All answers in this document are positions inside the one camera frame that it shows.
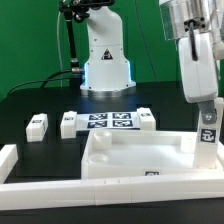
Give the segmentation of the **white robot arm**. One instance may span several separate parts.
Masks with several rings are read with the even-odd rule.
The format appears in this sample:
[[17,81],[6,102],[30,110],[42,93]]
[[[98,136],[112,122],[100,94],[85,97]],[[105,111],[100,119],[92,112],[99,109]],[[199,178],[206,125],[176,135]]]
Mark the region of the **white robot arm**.
[[[178,41],[183,90],[196,103],[204,124],[217,122],[217,62],[224,59],[224,0],[159,0],[165,38]],[[132,81],[123,53],[121,18],[106,2],[93,3],[87,20],[89,59],[83,88],[92,92],[122,91]]]

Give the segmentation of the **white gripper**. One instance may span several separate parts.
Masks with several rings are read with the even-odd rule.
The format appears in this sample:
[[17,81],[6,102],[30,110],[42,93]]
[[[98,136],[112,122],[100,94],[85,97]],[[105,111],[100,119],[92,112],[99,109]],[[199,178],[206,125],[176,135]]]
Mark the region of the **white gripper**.
[[179,41],[184,95],[189,103],[199,102],[198,107],[204,124],[214,124],[216,109],[213,100],[218,95],[218,80],[210,35],[196,34],[195,42],[197,61],[192,59],[189,38],[184,37]]

